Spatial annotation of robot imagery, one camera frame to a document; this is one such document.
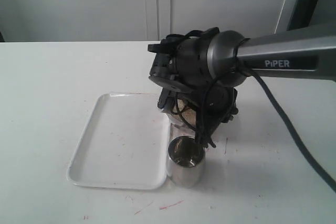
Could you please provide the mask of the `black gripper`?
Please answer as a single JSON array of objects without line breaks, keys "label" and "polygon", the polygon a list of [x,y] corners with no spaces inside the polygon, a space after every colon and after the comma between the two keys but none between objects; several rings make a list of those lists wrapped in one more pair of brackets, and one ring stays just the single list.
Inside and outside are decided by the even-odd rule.
[{"label": "black gripper", "polygon": [[188,96],[188,101],[196,112],[196,136],[202,136],[204,132],[212,135],[221,123],[227,123],[238,113],[236,89],[215,85],[202,105],[204,95],[203,89]]}]

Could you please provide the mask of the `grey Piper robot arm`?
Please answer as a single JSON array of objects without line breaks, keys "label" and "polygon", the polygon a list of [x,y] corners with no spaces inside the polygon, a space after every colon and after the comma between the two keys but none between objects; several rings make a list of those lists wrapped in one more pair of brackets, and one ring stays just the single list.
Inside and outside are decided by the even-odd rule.
[{"label": "grey Piper robot arm", "polygon": [[237,114],[237,90],[249,76],[335,80],[335,25],[258,38],[234,30],[169,34],[156,47],[151,80],[158,107],[199,138]]}]

